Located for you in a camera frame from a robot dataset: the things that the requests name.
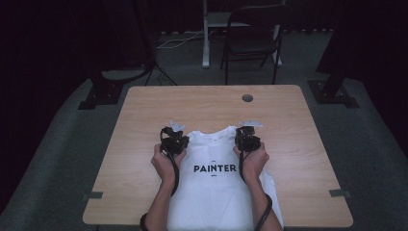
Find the person's right hand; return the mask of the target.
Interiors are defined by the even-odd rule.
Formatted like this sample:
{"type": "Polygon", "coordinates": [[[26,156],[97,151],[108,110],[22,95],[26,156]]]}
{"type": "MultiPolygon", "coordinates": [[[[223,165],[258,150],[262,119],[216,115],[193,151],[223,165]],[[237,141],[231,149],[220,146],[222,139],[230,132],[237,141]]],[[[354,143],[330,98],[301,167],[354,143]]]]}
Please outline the person's right hand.
{"type": "Polygon", "coordinates": [[[250,153],[242,153],[237,146],[235,146],[233,150],[237,157],[242,160],[241,173],[244,182],[249,184],[252,181],[258,180],[259,175],[269,160],[265,144],[262,142],[257,150],[250,153]]]}

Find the black tripod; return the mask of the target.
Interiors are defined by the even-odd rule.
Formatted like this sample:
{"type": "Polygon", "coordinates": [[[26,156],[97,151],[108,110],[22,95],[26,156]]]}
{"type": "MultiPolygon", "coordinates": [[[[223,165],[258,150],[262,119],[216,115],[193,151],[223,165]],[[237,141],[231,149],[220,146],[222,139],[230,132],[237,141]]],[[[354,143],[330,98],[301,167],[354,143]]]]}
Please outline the black tripod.
{"type": "Polygon", "coordinates": [[[152,73],[157,70],[160,72],[159,76],[164,75],[172,86],[176,86],[176,83],[166,74],[166,72],[162,68],[159,67],[156,61],[156,47],[154,41],[155,36],[150,27],[147,0],[134,0],[134,8],[140,27],[141,41],[143,43],[144,51],[146,54],[146,64],[144,66],[146,71],[148,72],[148,77],[144,84],[148,84],[152,73]]]}

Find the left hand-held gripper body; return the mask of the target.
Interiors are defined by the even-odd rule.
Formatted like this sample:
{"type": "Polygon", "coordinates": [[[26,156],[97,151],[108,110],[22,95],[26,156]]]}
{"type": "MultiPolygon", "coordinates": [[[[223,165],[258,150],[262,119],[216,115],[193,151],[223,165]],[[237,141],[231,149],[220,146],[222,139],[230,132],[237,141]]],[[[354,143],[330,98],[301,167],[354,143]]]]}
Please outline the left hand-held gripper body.
{"type": "Polygon", "coordinates": [[[182,138],[185,137],[183,133],[184,129],[184,125],[171,120],[169,125],[161,130],[161,150],[167,155],[167,157],[179,155],[185,149],[182,149],[182,138]]]}

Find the white desk frame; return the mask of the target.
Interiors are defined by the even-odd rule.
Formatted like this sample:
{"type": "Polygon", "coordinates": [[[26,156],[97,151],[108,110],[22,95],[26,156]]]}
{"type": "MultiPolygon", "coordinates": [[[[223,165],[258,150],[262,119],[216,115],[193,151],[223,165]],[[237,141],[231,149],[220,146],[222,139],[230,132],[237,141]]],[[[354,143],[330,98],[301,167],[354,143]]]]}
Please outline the white desk frame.
{"type": "MultiPolygon", "coordinates": [[[[256,5],[247,5],[247,6],[264,6],[264,5],[286,5],[286,4],[272,4],[271,2],[259,3],[256,5]]],[[[204,42],[203,42],[203,61],[202,66],[204,68],[210,66],[210,29],[211,28],[223,28],[225,30],[226,35],[226,28],[227,28],[227,21],[230,14],[234,11],[231,10],[230,12],[220,12],[220,13],[209,13],[207,11],[207,0],[204,0],[204,16],[203,16],[203,33],[204,33],[204,42]]]]}

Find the black stand with base plate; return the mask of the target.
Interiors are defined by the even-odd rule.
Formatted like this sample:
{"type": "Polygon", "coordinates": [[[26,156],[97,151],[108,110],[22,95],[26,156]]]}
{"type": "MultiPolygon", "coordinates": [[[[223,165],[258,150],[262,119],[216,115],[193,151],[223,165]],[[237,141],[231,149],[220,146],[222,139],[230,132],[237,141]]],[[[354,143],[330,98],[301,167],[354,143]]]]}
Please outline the black stand with base plate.
{"type": "Polygon", "coordinates": [[[92,87],[87,98],[79,104],[78,109],[93,110],[98,105],[116,105],[123,87],[149,74],[152,69],[153,64],[146,64],[141,68],[141,73],[123,79],[109,79],[102,73],[92,76],[90,78],[92,87]]]}
{"type": "Polygon", "coordinates": [[[356,99],[343,87],[352,67],[352,0],[345,0],[342,14],[320,59],[317,72],[329,73],[326,80],[309,80],[308,85],[318,104],[343,104],[358,108],[356,99]]]}

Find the black folding chair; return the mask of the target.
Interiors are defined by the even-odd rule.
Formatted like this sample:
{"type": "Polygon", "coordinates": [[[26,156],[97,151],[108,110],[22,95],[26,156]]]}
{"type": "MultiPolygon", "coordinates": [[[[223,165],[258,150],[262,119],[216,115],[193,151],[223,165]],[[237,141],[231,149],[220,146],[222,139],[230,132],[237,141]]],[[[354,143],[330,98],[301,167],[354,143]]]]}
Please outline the black folding chair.
{"type": "Polygon", "coordinates": [[[275,83],[282,34],[292,13],[287,5],[264,5],[241,7],[230,14],[220,63],[225,84],[229,81],[230,62],[261,60],[264,65],[273,53],[276,59],[271,83],[275,83]]]}

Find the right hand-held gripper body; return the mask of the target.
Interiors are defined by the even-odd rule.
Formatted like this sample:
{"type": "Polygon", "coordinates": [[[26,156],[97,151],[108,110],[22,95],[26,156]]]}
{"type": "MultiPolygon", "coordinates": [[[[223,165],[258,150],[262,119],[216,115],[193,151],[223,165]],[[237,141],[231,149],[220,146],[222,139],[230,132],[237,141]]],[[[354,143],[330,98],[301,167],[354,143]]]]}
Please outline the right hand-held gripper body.
{"type": "Polygon", "coordinates": [[[260,138],[255,135],[255,128],[262,127],[263,124],[259,121],[248,120],[242,122],[242,144],[238,149],[242,152],[251,152],[257,150],[261,146],[260,138]]]}

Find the person's left hand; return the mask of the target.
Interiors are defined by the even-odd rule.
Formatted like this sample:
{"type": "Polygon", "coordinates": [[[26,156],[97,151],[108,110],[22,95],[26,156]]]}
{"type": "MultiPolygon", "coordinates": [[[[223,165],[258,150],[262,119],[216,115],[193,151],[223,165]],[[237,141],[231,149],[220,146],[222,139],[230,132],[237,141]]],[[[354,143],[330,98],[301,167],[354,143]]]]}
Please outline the person's left hand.
{"type": "Polygon", "coordinates": [[[176,173],[173,164],[171,160],[162,153],[159,143],[154,146],[151,164],[156,169],[163,183],[169,184],[175,182],[176,173]]]}

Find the white long-sleeved printed shirt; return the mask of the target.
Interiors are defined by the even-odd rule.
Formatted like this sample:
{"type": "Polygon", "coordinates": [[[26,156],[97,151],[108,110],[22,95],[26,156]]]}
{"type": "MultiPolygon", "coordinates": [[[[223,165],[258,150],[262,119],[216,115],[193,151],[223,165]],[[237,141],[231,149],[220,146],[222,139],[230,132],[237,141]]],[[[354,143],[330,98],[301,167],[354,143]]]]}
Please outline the white long-sleeved printed shirt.
{"type": "Polygon", "coordinates": [[[170,199],[168,231],[255,231],[250,192],[233,151],[236,128],[192,131],[170,199]]]}

